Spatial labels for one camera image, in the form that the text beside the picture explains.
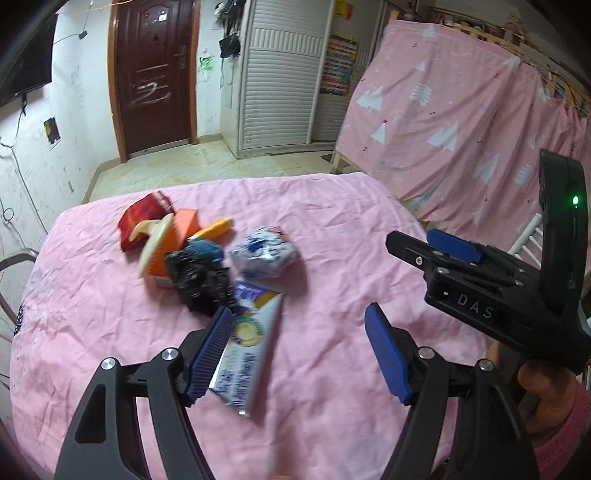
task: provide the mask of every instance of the television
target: television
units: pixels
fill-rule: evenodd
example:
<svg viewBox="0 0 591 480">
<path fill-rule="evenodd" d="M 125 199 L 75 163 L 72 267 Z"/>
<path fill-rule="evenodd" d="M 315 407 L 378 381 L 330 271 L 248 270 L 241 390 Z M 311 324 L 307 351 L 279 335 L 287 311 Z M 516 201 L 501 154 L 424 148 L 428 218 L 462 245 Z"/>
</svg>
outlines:
<svg viewBox="0 0 591 480">
<path fill-rule="evenodd" d="M 51 83 L 53 37 L 57 14 L 52 15 L 35 33 L 17 59 L 0 89 L 0 106 Z"/>
</svg>

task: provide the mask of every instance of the white roller shutter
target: white roller shutter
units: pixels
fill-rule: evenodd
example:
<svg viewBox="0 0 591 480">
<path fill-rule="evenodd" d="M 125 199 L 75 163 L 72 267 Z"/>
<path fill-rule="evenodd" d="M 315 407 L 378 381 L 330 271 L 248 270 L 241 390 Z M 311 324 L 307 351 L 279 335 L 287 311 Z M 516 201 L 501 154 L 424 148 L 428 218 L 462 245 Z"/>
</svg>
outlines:
<svg viewBox="0 0 591 480">
<path fill-rule="evenodd" d="M 305 144 L 331 0 L 255 0 L 242 150 Z"/>
<path fill-rule="evenodd" d="M 318 97 L 318 108 L 312 128 L 312 141 L 336 142 L 343 120 L 351 102 L 351 96 L 365 73 L 365 66 L 356 65 L 351 77 L 351 86 L 346 96 L 321 94 Z"/>
</svg>

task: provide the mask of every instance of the toothpaste tube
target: toothpaste tube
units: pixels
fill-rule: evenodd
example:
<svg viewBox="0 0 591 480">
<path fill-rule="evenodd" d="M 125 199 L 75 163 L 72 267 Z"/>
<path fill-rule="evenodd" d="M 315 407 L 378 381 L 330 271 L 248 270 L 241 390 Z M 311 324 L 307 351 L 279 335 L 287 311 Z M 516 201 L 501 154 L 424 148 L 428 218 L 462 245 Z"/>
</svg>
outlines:
<svg viewBox="0 0 591 480">
<path fill-rule="evenodd" d="M 279 317 L 283 293 L 238 281 L 238 314 L 233 333 L 213 374 L 209 388 L 240 415 L 251 412 Z"/>
</svg>

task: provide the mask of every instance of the white tree pattern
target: white tree pattern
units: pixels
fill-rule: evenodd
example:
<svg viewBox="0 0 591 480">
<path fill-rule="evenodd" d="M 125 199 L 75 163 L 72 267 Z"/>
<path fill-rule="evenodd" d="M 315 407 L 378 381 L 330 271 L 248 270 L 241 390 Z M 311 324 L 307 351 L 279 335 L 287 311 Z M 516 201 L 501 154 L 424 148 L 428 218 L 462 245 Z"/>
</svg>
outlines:
<svg viewBox="0 0 591 480">
<path fill-rule="evenodd" d="M 501 214 L 505 215 L 513 207 L 513 199 L 505 197 L 501 203 Z"/>
<path fill-rule="evenodd" d="M 489 161 L 479 163 L 475 170 L 472 177 L 477 180 L 482 180 L 488 186 L 491 185 L 491 180 L 495 174 L 496 164 L 501 157 L 500 153 L 497 153 L 494 157 L 492 157 Z"/>
<path fill-rule="evenodd" d="M 423 30 L 421 36 L 426 38 L 437 38 L 437 32 L 435 31 L 433 24 L 429 24 L 429 26 Z"/>
<path fill-rule="evenodd" d="M 433 185 L 431 188 L 429 188 L 426 192 L 424 192 L 423 194 L 416 197 L 417 204 L 419 206 L 423 207 L 427 203 L 428 199 L 432 197 L 433 193 L 435 193 L 435 190 L 437 189 L 437 187 L 439 187 L 439 185 L 441 185 L 441 180 L 439 180 L 435 185 Z"/>
<path fill-rule="evenodd" d="M 503 65 L 505 65 L 506 67 L 515 67 L 516 65 L 519 65 L 520 62 L 521 59 L 517 55 L 512 55 L 503 62 Z"/>
<path fill-rule="evenodd" d="M 431 87 L 426 83 L 417 83 L 414 86 L 413 91 L 410 94 L 410 97 L 408 97 L 409 100 L 418 102 L 420 106 L 426 106 L 430 98 Z"/>
<path fill-rule="evenodd" d="M 382 111 L 382 91 L 383 88 L 379 87 L 375 90 L 367 90 L 355 103 L 370 110 L 373 108 L 378 112 Z"/>
<path fill-rule="evenodd" d="M 514 182 L 520 186 L 526 186 L 534 176 L 534 166 L 531 163 L 523 165 L 514 178 Z"/>
<path fill-rule="evenodd" d="M 480 223 L 480 219 L 482 218 L 482 211 L 484 210 L 484 205 L 482 205 L 480 207 L 480 209 L 474 214 L 474 218 L 472 219 L 472 221 L 474 222 L 474 225 L 478 226 L 478 224 Z"/>
<path fill-rule="evenodd" d="M 538 87 L 538 95 L 544 101 L 544 103 L 548 103 L 548 100 L 551 99 L 550 95 L 548 95 L 548 92 L 546 92 L 546 89 L 543 85 L 540 85 L 540 87 Z"/>
<path fill-rule="evenodd" d="M 371 138 L 383 145 L 386 141 L 386 124 L 380 125 Z"/>
<path fill-rule="evenodd" d="M 434 147 L 447 148 L 452 152 L 456 151 L 457 122 L 448 129 L 440 128 L 427 142 Z"/>
</svg>

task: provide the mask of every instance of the pink bedsheet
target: pink bedsheet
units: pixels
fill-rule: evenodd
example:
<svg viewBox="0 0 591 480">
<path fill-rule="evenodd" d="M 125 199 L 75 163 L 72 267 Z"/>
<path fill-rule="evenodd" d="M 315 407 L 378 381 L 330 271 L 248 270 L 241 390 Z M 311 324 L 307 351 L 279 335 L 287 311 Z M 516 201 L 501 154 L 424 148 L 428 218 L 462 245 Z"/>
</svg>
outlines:
<svg viewBox="0 0 591 480">
<path fill-rule="evenodd" d="M 407 409 L 389 395 L 365 335 L 363 313 L 372 301 L 451 361 L 483 356 L 483 335 L 427 306 L 422 273 L 388 255 L 391 230 L 421 239 L 424 232 L 376 180 L 319 174 L 164 191 L 176 207 L 198 207 L 203 224 L 234 217 L 238 237 L 281 225 L 303 256 L 277 285 L 286 293 L 283 316 L 252 418 L 212 393 L 189 410 L 217 479 L 380 477 Z M 117 220 L 143 195 L 62 214 L 31 274 L 13 343 L 11 397 L 22 449 L 49 471 L 103 358 L 147 361 L 203 326 L 172 291 L 150 293 L 119 251 Z M 163 480 L 147 401 L 138 408 L 152 478 Z M 449 410 L 439 459 L 452 441 Z"/>
<path fill-rule="evenodd" d="M 458 30 L 405 21 L 387 27 L 337 143 L 397 198 L 416 198 L 421 220 L 503 250 L 539 212 L 541 148 L 582 162 L 591 185 L 587 118 L 551 98 L 536 69 Z"/>
</svg>

